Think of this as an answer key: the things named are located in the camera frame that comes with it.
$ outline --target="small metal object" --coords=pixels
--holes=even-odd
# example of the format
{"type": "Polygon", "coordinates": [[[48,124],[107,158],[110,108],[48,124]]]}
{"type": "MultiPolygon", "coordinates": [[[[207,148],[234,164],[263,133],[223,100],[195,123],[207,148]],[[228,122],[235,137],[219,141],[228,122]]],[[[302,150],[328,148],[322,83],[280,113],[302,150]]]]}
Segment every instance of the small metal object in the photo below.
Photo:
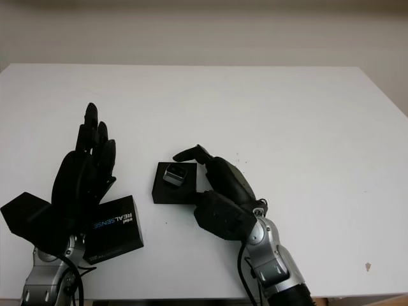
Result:
{"type": "Polygon", "coordinates": [[[258,207],[258,208],[254,208],[252,213],[255,215],[255,217],[261,217],[264,214],[264,210],[263,208],[258,207]]]}
{"type": "Polygon", "coordinates": [[[26,302],[28,302],[29,300],[30,300],[30,291],[29,290],[27,290],[26,292],[25,292],[25,298],[24,298],[24,300],[26,301],[26,302]]]}
{"type": "Polygon", "coordinates": [[[256,245],[260,243],[264,235],[265,235],[265,232],[263,231],[262,225],[259,222],[257,222],[254,228],[252,229],[252,232],[250,235],[251,239],[248,240],[248,244],[256,245]]]}
{"type": "Polygon", "coordinates": [[[169,164],[163,175],[163,180],[174,186],[180,187],[184,183],[187,170],[176,163],[169,164]]]}
{"type": "Polygon", "coordinates": [[[275,265],[275,269],[279,274],[282,274],[282,270],[279,268],[279,265],[275,265]]]}

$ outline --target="white table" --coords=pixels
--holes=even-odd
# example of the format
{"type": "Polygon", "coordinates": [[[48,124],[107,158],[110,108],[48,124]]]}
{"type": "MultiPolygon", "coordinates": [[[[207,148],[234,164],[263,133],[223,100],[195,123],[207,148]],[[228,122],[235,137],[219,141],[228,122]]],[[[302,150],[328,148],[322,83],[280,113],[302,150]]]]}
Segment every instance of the white table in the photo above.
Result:
{"type": "MultiPolygon", "coordinates": [[[[97,264],[85,298],[245,296],[238,244],[152,202],[157,162],[197,143],[269,200],[313,296],[408,292],[408,120],[358,68],[13,64],[0,91],[1,205],[50,200],[87,103],[116,140],[104,201],[133,195],[145,247],[97,264]]],[[[0,226],[0,298],[19,298],[33,247],[0,226]]]]}

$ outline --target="black cylinder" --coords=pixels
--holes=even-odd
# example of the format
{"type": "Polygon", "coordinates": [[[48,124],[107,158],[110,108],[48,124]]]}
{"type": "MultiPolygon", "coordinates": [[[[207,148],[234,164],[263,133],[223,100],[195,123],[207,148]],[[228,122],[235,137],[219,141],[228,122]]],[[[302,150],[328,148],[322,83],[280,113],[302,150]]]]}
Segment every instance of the black cylinder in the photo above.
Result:
{"type": "Polygon", "coordinates": [[[314,306],[305,284],[299,284],[278,292],[268,299],[270,306],[314,306]]]}

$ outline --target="realsense box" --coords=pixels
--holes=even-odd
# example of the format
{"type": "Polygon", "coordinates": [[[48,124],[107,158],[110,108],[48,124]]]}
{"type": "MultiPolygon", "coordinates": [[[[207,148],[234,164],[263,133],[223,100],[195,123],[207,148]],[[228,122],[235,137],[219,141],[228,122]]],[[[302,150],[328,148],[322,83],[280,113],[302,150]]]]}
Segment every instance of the realsense box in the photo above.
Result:
{"type": "Polygon", "coordinates": [[[143,247],[139,217],[132,196],[98,205],[85,237],[91,265],[143,247]]]}

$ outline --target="white wall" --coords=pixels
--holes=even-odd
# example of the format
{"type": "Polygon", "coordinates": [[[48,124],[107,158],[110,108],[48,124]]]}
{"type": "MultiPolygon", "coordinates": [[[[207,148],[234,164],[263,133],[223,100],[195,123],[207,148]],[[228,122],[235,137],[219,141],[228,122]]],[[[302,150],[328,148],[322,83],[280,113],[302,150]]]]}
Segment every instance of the white wall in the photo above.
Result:
{"type": "Polygon", "coordinates": [[[359,66],[408,114],[406,4],[141,1],[0,0],[0,68],[11,62],[359,66]]]}

